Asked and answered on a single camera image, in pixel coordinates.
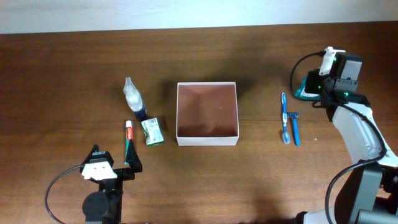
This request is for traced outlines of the blue disposable razor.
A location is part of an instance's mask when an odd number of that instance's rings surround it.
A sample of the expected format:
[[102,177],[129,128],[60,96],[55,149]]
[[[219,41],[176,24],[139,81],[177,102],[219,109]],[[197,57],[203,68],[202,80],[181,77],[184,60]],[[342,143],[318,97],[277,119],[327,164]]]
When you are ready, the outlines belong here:
[[299,126],[298,126],[298,122],[297,122],[297,118],[299,117],[299,114],[298,113],[287,113],[287,116],[289,118],[292,118],[295,145],[300,146]]

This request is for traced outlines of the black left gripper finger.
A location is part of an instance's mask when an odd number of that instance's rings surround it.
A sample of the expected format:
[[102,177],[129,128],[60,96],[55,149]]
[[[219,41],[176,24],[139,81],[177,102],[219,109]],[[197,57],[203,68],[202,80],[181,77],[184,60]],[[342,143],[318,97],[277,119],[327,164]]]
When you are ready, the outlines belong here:
[[94,152],[98,152],[99,151],[99,145],[95,144],[92,148],[92,150],[89,152],[89,154],[87,155],[87,157],[84,159],[84,161],[82,162],[82,164],[87,164],[89,163],[92,155]]
[[142,163],[137,155],[133,139],[130,139],[127,144],[125,162],[130,166],[134,173],[142,172]]

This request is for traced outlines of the red green toothpaste tube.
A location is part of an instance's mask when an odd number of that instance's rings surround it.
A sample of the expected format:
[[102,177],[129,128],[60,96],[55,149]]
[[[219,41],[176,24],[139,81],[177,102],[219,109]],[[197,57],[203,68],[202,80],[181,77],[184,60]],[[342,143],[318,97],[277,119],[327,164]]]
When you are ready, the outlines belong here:
[[133,141],[133,125],[132,121],[126,121],[126,152],[125,165],[131,165],[133,161],[135,146]]

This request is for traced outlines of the green white soap packet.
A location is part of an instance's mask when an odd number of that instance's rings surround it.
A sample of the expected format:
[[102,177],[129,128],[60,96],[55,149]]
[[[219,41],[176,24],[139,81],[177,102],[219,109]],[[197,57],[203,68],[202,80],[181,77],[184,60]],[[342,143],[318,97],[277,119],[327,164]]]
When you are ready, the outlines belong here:
[[146,145],[148,147],[156,146],[164,142],[157,118],[147,119],[141,122],[141,126],[146,137]]

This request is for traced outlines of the pink cardboard box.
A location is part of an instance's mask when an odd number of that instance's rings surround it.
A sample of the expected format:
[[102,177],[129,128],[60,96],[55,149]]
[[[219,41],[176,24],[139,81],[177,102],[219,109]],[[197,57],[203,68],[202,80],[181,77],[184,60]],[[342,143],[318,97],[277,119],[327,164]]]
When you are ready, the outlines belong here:
[[235,82],[177,83],[179,146],[235,146],[239,115]]

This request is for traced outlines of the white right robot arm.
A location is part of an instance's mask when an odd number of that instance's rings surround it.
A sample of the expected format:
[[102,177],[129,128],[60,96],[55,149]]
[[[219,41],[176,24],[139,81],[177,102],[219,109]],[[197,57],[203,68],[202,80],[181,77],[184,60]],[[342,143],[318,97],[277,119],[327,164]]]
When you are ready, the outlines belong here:
[[363,60],[335,47],[316,55],[323,59],[320,68],[309,71],[291,93],[326,110],[352,165],[332,178],[323,210],[300,212],[294,222],[397,223],[397,156],[378,129],[370,102],[356,92]]

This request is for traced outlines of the teal mouthwash bottle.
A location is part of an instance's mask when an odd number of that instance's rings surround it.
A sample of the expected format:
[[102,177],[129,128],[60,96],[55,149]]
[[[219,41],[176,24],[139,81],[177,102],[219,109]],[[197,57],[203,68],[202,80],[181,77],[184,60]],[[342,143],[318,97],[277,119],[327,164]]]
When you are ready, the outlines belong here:
[[294,97],[302,101],[317,101],[320,99],[320,95],[316,93],[307,93],[305,91],[307,77],[304,77],[302,85],[298,90],[295,91]]

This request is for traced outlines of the purple foaming soap pump bottle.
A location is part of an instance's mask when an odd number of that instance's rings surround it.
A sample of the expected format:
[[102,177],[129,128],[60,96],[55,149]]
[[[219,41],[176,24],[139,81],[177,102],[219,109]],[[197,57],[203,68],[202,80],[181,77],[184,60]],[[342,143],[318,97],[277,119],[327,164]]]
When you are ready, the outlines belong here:
[[132,83],[130,77],[125,78],[125,84],[123,88],[125,98],[134,116],[139,121],[144,121],[147,119],[147,110],[142,99],[142,96],[138,89]]

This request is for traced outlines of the blue white toothbrush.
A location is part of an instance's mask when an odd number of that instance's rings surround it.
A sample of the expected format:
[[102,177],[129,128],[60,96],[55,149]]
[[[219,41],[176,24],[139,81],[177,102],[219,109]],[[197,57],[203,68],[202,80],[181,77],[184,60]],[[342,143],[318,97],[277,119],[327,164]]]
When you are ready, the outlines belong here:
[[287,100],[286,100],[286,94],[284,92],[281,93],[281,104],[282,104],[282,127],[283,127],[283,132],[282,132],[282,140],[284,144],[290,144],[291,138],[290,134],[287,131]]

